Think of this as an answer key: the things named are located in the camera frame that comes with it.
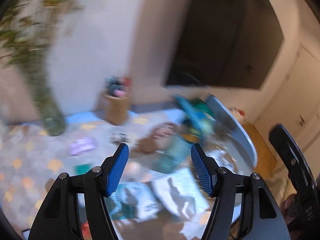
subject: beige wall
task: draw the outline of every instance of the beige wall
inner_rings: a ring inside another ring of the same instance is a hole
[[[270,0],[284,34],[274,66],[261,90],[161,87],[188,0],[80,0],[84,10],[61,17],[48,57],[49,82],[64,114],[99,107],[104,77],[131,73],[134,104],[212,93],[226,106],[236,106],[255,119],[292,66],[299,45],[300,15],[297,0]],[[1,103],[10,122],[37,119],[30,97],[13,71],[14,93],[1,85],[7,99]]]

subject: black screen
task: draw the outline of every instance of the black screen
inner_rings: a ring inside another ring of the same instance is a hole
[[[191,0],[166,85],[259,89],[283,35],[269,0]]]

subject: purple object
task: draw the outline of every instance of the purple object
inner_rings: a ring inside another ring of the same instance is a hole
[[[77,156],[86,151],[96,149],[96,144],[93,138],[84,137],[83,139],[76,140],[70,144],[70,155]]]

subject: door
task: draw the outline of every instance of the door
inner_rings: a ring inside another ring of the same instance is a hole
[[[320,63],[303,47],[292,72],[279,93],[254,126],[267,143],[271,152],[268,133],[272,127],[282,123],[293,138],[303,130],[320,105]]]

